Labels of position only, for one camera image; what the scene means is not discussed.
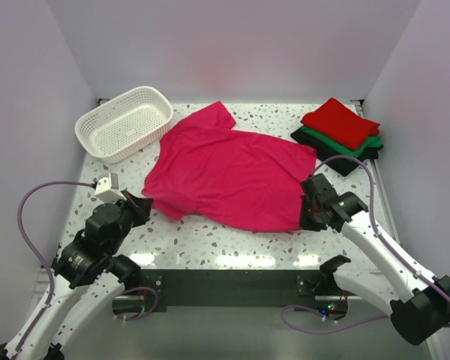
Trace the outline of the magenta pink t-shirt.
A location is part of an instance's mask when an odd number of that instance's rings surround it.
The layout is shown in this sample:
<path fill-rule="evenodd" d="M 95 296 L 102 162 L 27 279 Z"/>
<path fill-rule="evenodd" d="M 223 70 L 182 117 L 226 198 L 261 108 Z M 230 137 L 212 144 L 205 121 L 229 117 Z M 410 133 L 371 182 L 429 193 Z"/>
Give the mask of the magenta pink t-shirt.
<path fill-rule="evenodd" d="M 160 140 L 142 195 L 175 221 L 202 215 L 240 230 L 299 230 L 300 183 L 315 150 L 235 125 L 220 101 L 180 120 Z"/>

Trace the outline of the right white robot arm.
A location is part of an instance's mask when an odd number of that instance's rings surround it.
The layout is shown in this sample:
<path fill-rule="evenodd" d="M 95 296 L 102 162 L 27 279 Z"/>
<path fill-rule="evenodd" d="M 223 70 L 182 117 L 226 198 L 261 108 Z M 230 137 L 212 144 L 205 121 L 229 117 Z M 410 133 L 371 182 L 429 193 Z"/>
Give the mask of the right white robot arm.
<path fill-rule="evenodd" d="M 372 270 L 337 255 L 319 270 L 324 293 L 353 293 L 381 310 L 397 333 L 419 345 L 450 325 L 450 277 L 437 277 L 413 259 L 375 220 L 372 208 L 352 193 L 338 194 L 323 174 L 301 183 L 299 224 L 319 232 L 331 228 L 373 263 Z"/>

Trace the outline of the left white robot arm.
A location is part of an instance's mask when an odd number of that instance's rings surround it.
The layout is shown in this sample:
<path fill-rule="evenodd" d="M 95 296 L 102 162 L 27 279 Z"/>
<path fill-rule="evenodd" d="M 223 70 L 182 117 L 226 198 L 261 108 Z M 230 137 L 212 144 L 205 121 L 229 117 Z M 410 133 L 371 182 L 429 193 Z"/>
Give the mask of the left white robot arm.
<path fill-rule="evenodd" d="M 65 344 L 104 302 L 135 293 L 141 268 L 119 248 L 150 219 L 152 199 L 119 191 L 97 206 L 48 270 L 49 285 L 0 359 L 63 359 Z"/>

